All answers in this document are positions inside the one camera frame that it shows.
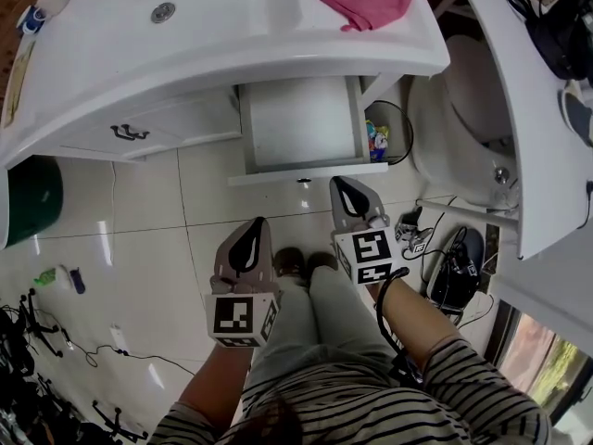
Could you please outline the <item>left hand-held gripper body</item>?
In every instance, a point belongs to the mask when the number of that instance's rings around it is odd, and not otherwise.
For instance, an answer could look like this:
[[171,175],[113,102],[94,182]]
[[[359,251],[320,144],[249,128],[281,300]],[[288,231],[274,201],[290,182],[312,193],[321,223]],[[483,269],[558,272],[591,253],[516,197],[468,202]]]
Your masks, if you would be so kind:
[[275,282],[234,281],[214,275],[204,298],[208,336],[225,348],[261,348],[280,311]]

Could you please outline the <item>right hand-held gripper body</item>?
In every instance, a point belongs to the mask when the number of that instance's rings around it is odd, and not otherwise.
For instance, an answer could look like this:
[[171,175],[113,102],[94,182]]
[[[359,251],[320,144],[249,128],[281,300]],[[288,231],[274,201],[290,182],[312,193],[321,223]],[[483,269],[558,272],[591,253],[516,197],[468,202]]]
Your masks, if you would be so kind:
[[375,216],[347,232],[334,232],[333,243],[355,286],[382,282],[401,268],[401,249],[386,215]]

